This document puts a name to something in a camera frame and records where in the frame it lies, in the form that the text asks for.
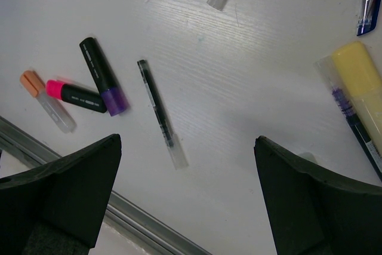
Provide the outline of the pink cap black highlighter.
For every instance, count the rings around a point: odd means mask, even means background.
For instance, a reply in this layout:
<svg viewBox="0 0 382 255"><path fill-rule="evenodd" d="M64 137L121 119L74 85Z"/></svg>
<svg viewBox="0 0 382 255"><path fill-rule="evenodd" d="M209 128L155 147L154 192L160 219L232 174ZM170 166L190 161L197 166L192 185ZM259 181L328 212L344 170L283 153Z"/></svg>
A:
<svg viewBox="0 0 382 255"><path fill-rule="evenodd" d="M45 89L50 97L91 111L106 113L101 96L93 91L62 81L48 80Z"/></svg>

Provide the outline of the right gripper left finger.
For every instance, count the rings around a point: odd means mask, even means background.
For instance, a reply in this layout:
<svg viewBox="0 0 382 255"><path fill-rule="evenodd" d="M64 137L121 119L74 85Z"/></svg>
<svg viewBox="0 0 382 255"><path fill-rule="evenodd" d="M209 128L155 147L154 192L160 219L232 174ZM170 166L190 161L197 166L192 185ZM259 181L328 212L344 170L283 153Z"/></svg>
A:
<svg viewBox="0 0 382 255"><path fill-rule="evenodd" d="M1 254L88 254L122 157L112 134L75 153L1 178Z"/></svg>

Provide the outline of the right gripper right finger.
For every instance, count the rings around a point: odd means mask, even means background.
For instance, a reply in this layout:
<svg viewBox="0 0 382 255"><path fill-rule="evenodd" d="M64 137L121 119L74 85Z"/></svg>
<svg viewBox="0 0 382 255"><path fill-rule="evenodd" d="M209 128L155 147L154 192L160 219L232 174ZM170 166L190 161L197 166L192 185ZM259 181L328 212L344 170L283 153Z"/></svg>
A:
<svg viewBox="0 0 382 255"><path fill-rule="evenodd" d="M254 156L278 254L381 254L381 187L264 136L256 139Z"/></svg>

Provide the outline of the purple cap black highlighter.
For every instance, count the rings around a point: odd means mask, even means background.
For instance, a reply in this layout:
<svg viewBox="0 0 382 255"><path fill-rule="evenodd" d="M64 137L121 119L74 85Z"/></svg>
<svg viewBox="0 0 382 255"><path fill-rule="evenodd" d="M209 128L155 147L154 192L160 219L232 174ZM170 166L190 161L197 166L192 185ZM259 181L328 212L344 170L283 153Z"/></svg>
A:
<svg viewBox="0 0 382 255"><path fill-rule="evenodd" d="M124 113L129 104L97 40L87 37L79 47L110 116Z"/></svg>

